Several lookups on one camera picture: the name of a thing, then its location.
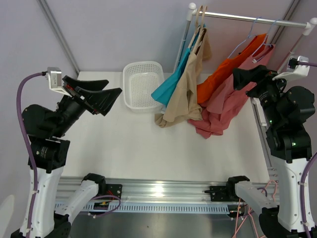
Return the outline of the pink t shirt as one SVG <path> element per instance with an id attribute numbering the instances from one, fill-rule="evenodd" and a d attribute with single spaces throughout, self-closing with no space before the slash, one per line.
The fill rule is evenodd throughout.
<path id="1" fill-rule="evenodd" d="M 252 69 L 258 65 L 267 65 L 270 60 L 273 49 L 258 63 L 252 63 L 254 57 L 258 56 L 264 46 L 259 49 L 254 56 L 249 56 L 239 67 L 240 69 Z M 202 120 L 188 120 L 188 123 L 196 128 L 196 133 L 207 139 L 212 135 L 223 135 L 231 120 L 239 114 L 242 107 L 248 100 L 246 91 L 251 90 L 255 83 L 249 83 L 242 90 L 236 91 L 233 88 L 233 74 L 231 74 L 216 89 L 211 97 L 202 104 Z"/>

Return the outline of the blue wire hanger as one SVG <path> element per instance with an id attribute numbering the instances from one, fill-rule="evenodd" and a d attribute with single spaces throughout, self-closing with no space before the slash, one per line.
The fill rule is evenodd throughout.
<path id="1" fill-rule="evenodd" d="M 239 43 L 239 44 L 234 48 L 234 50 L 230 53 L 230 55 L 227 57 L 227 59 L 231 58 L 231 56 L 235 53 L 235 51 L 236 51 L 242 44 L 244 44 L 248 39 L 250 39 L 250 38 L 252 38 L 252 37 L 254 37 L 254 36 L 257 36 L 256 34 L 252 34 L 252 30 L 253 30 L 254 24 L 255 24 L 259 19 L 261 19 L 261 18 L 262 18 L 262 16 L 259 16 L 259 17 L 257 17 L 257 18 L 253 21 L 253 23 L 252 23 L 252 25 L 251 25 L 251 28 L 250 28 L 250 31 L 249 31 L 247 37 L 246 37 L 241 43 Z"/>
<path id="2" fill-rule="evenodd" d="M 273 45 L 273 44 L 267 43 L 267 39 L 268 39 L 268 36 L 269 36 L 269 34 L 270 34 L 270 31 L 271 31 L 272 27 L 273 27 L 279 20 L 280 20 L 280 19 L 277 19 L 277 20 L 275 20 L 275 21 L 271 24 L 269 30 L 268 30 L 267 33 L 266 33 L 266 36 L 265 36 L 265 38 L 264 38 L 264 41 L 263 41 L 262 44 L 253 52 L 252 56 L 254 56 L 254 54 L 255 54 L 259 49 L 261 49 L 262 46 L 264 46 L 264 50 L 261 51 L 261 53 L 260 53 L 258 56 L 256 56 L 256 57 L 253 58 L 252 63 L 258 63 L 259 61 L 261 61 L 261 60 L 274 48 L 274 45 Z"/>

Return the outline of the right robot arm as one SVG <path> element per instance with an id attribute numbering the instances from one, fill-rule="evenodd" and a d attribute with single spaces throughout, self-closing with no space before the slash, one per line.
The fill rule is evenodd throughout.
<path id="1" fill-rule="evenodd" d="M 270 201 L 245 176 L 231 177 L 225 194 L 233 201 L 243 200 L 258 215 L 268 238 L 314 238 L 308 172 L 316 155 L 304 122 L 315 113 L 314 94 L 302 86 L 286 89 L 289 81 L 306 77 L 309 67 L 299 65 L 278 73 L 259 65 L 250 70 L 233 70 L 233 87 L 243 89 L 255 83 L 247 96 L 258 99 L 269 122 L 266 141 L 278 172 L 279 202 Z"/>

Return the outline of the beige t shirt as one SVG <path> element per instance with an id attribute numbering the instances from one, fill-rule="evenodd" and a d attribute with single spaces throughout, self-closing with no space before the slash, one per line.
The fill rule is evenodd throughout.
<path id="1" fill-rule="evenodd" d="M 203 69 L 203 61 L 211 57 L 207 28 L 202 28 L 200 39 L 193 45 L 176 88 L 171 95 L 165 112 L 155 114 L 155 124 L 170 127 L 185 120 L 202 120 L 202 108 L 197 100 L 197 80 Z"/>

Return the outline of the orange t shirt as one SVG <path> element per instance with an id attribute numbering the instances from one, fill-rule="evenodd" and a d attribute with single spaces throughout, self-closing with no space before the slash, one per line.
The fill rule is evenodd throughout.
<path id="1" fill-rule="evenodd" d="M 203 83 L 197 85 L 198 104 L 207 101 L 224 80 L 232 74 L 233 69 L 239 67 L 263 42 L 266 42 L 265 38 L 266 34 L 255 36 L 239 55 L 223 61 L 213 74 L 211 74 Z"/>

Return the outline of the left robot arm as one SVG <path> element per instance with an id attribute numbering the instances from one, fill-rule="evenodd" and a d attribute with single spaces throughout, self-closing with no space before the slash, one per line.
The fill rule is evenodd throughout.
<path id="1" fill-rule="evenodd" d="M 108 191 L 104 176 L 89 173 L 80 187 L 60 207 L 55 207 L 57 186 L 66 164 L 70 141 L 66 132 L 84 112 L 105 116 L 122 93 L 107 89 L 107 80 L 81 81 L 65 76 L 64 96 L 52 111 L 33 104 L 21 107 L 22 81 L 17 89 L 16 110 L 21 133 L 29 155 L 30 191 L 22 226 L 13 238 L 66 238 L 84 206 L 99 199 L 119 200 Z"/>

